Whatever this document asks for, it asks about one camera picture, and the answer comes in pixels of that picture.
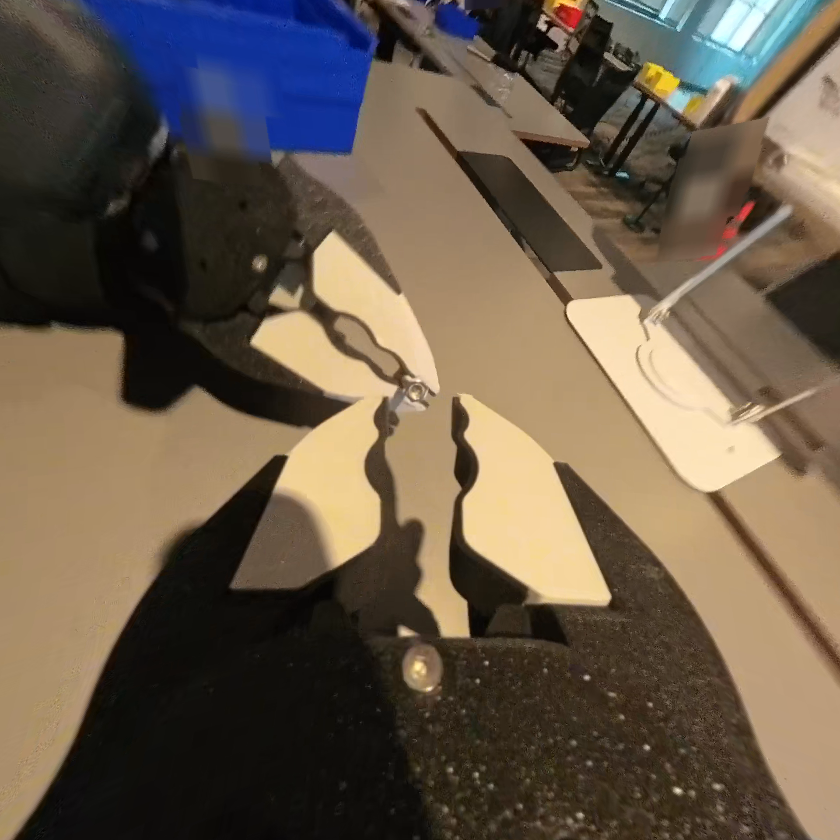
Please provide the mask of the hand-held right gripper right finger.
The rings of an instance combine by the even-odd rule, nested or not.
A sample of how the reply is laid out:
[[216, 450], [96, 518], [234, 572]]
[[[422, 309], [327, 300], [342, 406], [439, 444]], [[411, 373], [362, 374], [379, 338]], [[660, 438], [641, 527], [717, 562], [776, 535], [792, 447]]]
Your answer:
[[452, 437], [449, 573], [467, 603], [608, 607], [613, 595], [552, 456], [465, 393], [453, 399]]

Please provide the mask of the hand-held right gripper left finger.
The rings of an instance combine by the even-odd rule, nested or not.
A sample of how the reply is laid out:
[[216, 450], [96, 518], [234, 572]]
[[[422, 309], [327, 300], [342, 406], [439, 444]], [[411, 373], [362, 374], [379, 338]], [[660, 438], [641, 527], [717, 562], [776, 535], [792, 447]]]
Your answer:
[[335, 594], [383, 586], [396, 536], [396, 493], [385, 459], [390, 402], [366, 397], [316, 426], [290, 451], [231, 581], [233, 592]]

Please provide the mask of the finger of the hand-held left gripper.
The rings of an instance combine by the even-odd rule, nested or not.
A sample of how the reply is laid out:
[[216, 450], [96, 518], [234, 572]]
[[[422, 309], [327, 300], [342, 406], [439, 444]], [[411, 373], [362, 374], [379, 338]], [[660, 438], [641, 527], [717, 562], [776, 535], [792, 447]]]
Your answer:
[[440, 391], [434, 355], [410, 303], [335, 230], [312, 253], [311, 281], [322, 304], [360, 321], [373, 342], [392, 353], [408, 374], [430, 392]]
[[272, 314], [258, 326], [250, 346], [321, 394], [343, 403], [391, 397], [411, 378], [398, 355], [361, 319], [347, 313], [295, 310]]

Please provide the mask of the person's left forearm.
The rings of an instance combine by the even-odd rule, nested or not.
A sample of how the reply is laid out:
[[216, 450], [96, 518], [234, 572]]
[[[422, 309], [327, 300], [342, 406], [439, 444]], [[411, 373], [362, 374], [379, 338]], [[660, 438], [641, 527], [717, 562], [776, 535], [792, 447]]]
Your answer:
[[1, 2], [2, 322], [108, 323], [131, 209], [165, 147], [151, 96], [79, 2]]

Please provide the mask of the black desk mat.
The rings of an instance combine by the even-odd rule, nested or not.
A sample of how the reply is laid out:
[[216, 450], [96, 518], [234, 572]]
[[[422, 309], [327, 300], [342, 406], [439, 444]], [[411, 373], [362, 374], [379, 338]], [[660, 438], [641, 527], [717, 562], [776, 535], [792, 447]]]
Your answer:
[[459, 151], [456, 160], [490, 208], [550, 273], [602, 268], [602, 262], [514, 161], [474, 151]]

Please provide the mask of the white sign stand base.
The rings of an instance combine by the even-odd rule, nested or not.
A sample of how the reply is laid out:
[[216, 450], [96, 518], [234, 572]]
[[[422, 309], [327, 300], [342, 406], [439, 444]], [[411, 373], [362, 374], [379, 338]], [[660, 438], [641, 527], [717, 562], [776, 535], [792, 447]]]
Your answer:
[[688, 332], [675, 322], [645, 324], [653, 303], [631, 295], [576, 299], [565, 314], [673, 472], [711, 494], [777, 460], [762, 430], [732, 421], [734, 404]]

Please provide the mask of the blue plastic bin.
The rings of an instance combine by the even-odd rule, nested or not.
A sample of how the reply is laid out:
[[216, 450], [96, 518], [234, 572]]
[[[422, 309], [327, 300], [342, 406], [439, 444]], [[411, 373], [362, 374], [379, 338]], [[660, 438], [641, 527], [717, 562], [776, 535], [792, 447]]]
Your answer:
[[375, 37], [344, 2], [94, 1], [171, 136], [202, 151], [348, 154]]

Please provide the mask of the small blue bin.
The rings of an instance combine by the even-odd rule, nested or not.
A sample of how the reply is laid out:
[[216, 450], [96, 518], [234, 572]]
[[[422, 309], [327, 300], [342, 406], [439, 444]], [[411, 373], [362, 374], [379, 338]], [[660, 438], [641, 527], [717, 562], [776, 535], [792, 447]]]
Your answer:
[[478, 36], [481, 21], [456, 3], [439, 3], [434, 10], [434, 23], [444, 34], [464, 41]]

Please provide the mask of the black office chair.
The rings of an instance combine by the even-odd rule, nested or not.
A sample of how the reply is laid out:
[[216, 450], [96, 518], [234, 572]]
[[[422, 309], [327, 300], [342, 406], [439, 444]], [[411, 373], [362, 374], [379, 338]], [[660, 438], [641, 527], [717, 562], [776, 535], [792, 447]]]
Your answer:
[[574, 36], [573, 51], [559, 78], [561, 113], [584, 136], [631, 86], [639, 70], [638, 54], [613, 45], [613, 24], [600, 15]]

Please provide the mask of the black box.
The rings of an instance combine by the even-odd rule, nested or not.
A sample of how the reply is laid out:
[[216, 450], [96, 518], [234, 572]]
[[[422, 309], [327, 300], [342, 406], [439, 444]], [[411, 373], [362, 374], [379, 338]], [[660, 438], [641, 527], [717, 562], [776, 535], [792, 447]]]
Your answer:
[[808, 267], [765, 297], [826, 357], [839, 362], [839, 254]]

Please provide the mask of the grid pane window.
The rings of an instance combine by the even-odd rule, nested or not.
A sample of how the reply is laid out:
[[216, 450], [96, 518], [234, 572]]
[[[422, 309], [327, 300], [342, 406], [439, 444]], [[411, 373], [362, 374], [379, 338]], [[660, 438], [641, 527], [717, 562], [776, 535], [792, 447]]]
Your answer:
[[802, 2], [664, 1], [652, 5], [659, 23], [686, 30], [697, 42], [758, 58], [781, 41]]

